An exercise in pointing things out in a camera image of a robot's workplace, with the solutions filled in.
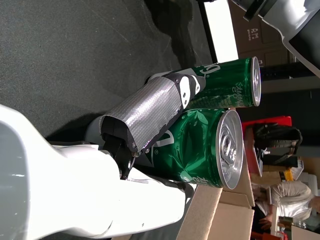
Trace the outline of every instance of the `sprite can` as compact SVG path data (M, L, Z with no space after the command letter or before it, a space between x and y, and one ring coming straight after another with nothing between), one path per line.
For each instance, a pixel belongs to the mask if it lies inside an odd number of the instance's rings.
M259 106L261 76L257 57L178 70L177 73L205 77L206 86L188 104L196 108L241 108ZM169 72L151 76L163 76Z
M243 134L235 110L190 109L136 159L145 174L234 189L243 163Z

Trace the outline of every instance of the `screw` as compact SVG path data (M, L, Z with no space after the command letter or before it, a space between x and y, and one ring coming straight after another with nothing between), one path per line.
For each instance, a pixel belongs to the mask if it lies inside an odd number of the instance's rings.
M141 155L141 152L133 152L132 157L138 158Z

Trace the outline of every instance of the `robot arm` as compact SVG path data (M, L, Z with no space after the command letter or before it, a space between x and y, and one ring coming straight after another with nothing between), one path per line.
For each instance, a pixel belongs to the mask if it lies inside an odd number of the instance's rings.
M151 148L205 86L204 77L157 76L99 119L103 149L117 162L121 179L127 179L135 158Z
M134 159L205 83L179 73L152 79L100 119L103 150L51 145L21 113L0 105L0 240L57 232L110 238L181 219L183 187L144 175L133 168Z
M277 29L283 45L320 77L320 1L232 0L245 10L244 18L259 15Z

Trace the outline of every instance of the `cardboard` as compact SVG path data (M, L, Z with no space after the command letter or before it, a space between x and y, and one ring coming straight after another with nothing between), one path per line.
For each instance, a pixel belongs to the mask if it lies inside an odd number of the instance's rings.
M219 203L207 239L249 240L254 212L246 207Z
M245 11L231 0L228 2L240 59L257 57L260 67L294 62L293 55L282 44L281 35L276 29L257 15L251 21L246 21L243 18Z
M255 206L247 160L243 159L240 180L233 190L199 185L177 235L166 228L154 240L249 240ZM114 237L112 240L129 240Z

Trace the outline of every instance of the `gray carpet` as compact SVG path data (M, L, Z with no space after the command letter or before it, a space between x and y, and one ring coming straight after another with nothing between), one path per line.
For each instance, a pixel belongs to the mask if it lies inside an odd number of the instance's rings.
M0 104L49 140L80 139L154 73L211 62L195 0L0 1Z

